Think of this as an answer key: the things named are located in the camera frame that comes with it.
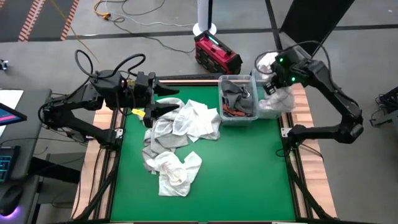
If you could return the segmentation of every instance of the clear plastic bin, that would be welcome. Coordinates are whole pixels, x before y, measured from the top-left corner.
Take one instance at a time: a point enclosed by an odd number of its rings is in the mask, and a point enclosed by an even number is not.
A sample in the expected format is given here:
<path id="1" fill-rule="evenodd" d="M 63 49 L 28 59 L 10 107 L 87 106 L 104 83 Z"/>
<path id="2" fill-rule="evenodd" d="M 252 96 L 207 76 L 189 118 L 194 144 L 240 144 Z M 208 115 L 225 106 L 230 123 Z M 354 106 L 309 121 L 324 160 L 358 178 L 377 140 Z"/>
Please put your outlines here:
<path id="1" fill-rule="evenodd" d="M 223 97 L 221 82 L 229 80 L 237 85 L 251 86 L 253 96 L 253 116 L 251 117 L 228 117 L 223 112 Z M 256 79 L 250 75 L 222 75 L 218 79 L 218 99 L 220 101 L 220 116 L 223 119 L 223 125 L 227 126 L 247 126 L 252 121 L 258 119 L 258 95 L 256 88 Z"/>

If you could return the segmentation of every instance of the red battery pack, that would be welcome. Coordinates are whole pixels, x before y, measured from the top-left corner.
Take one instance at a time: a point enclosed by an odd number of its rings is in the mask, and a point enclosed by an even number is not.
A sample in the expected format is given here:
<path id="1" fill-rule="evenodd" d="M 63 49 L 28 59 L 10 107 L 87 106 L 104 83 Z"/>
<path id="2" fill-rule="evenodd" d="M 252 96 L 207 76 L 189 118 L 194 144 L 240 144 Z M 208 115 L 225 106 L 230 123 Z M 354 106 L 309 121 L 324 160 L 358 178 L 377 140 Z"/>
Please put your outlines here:
<path id="1" fill-rule="evenodd" d="M 241 72 L 242 59 L 214 35 L 204 31 L 195 37 L 197 62 L 211 73 L 237 75 Z"/>

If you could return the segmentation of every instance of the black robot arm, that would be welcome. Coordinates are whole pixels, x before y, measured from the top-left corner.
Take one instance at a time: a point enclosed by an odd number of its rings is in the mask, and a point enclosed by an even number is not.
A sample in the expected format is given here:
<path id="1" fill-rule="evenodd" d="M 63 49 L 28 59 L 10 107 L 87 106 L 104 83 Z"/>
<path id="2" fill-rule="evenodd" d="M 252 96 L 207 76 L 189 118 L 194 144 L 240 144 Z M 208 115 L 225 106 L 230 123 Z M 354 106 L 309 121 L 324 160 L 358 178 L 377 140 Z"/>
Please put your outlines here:
<path id="1" fill-rule="evenodd" d="M 39 118 L 49 128 L 70 128 L 78 135 L 78 139 L 85 140 L 85 136 L 94 137 L 103 147 L 116 149 L 119 136 L 116 130 L 101 129 L 84 122 L 73 115 L 73 110 L 99 110 L 105 101 L 111 110 L 120 108 L 143 108 L 146 127 L 151 128 L 155 119 L 176 108 L 178 105 L 160 104 L 154 101 L 154 95 L 173 95 L 173 90 L 156 80 L 155 73 L 136 74 L 136 80 L 130 82 L 122 77 L 120 72 L 112 75 L 112 70 L 98 72 L 95 77 L 89 77 L 88 83 L 82 85 L 70 95 L 51 99 L 39 110 Z"/>
<path id="2" fill-rule="evenodd" d="M 318 89 L 342 116 L 340 124 L 335 126 L 306 128 L 295 125 L 287 134 L 290 147 L 297 147 L 306 139 L 335 139 L 349 144 L 363 132 L 361 109 L 333 82 L 329 69 L 322 61 L 299 59 L 294 49 L 288 49 L 275 57 L 271 69 L 275 75 L 264 87 L 268 94 L 294 83 L 301 83 L 303 87 L 309 85 Z"/>

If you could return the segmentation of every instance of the white pole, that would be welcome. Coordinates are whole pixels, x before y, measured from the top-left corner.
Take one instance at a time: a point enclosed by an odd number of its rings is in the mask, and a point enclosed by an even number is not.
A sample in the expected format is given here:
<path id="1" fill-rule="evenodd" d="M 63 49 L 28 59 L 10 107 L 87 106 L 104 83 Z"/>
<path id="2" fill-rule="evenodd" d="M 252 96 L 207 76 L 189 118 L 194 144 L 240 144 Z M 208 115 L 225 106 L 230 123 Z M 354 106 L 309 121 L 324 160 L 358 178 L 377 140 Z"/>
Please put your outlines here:
<path id="1" fill-rule="evenodd" d="M 198 0 L 198 23 L 193 26 L 193 34 L 198 36 L 208 30 L 211 34 L 216 34 L 217 28 L 211 23 L 213 0 Z"/>

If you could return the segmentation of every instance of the computer monitor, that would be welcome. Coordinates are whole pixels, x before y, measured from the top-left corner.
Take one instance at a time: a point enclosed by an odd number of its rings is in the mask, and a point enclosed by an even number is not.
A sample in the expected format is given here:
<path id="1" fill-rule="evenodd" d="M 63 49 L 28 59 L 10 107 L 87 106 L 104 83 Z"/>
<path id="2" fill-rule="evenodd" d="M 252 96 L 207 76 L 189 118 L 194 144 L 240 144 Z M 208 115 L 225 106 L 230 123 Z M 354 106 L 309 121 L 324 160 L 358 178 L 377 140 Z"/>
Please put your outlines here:
<path id="1" fill-rule="evenodd" d="M 0 126 L 26 121 L 27 116 L 0 103 Z"/>

